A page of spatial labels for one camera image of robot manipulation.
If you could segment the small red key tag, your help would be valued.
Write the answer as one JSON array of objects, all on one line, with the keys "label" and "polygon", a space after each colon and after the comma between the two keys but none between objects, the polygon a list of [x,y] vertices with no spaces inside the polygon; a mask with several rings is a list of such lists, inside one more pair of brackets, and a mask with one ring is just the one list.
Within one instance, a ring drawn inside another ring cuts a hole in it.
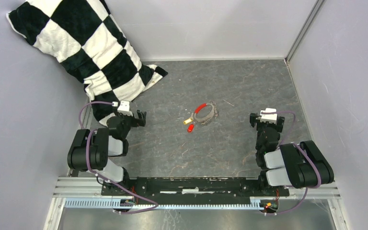
[{"label": "small red key tag", "polygon": [[188,127],[188,129],[187,129],[187,132],[188,133],[191,133],[193,131],[194,127],[195,127],[194,124],[190,124],[189,127]]}]

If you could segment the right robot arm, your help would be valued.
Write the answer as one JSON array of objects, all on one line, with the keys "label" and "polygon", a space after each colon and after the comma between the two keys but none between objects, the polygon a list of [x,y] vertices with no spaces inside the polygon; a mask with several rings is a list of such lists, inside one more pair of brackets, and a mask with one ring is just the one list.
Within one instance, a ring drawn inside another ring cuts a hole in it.
[{"label": "right robot arm", "polygon": [[250,114],[250,125],[257,131],[256,163],[262,169],[258,191],[269,196],[280,186],[318,188],[333,183],[334,171],[314,141],[284,143],[282,114],[272,108]]}]

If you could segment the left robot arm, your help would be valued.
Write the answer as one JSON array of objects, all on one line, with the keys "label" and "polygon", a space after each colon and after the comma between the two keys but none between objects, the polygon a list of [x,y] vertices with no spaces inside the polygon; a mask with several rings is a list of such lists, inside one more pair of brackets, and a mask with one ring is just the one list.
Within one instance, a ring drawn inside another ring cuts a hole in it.
[{"label": "left robot arm", "polygon": [[126,195],[131,190],[131,182],[127,170],[113,163],[111,157],[126,156],[129,148],[127,135],[133,127],[146,125],[147,113],[137,110],[137,116],[117,115],[107,120],[107,127],[100,128],[90,134],[88,129],[76,132],[67,155],[70,169],[90,172],[113,183],[113,189],[119,195]]}]

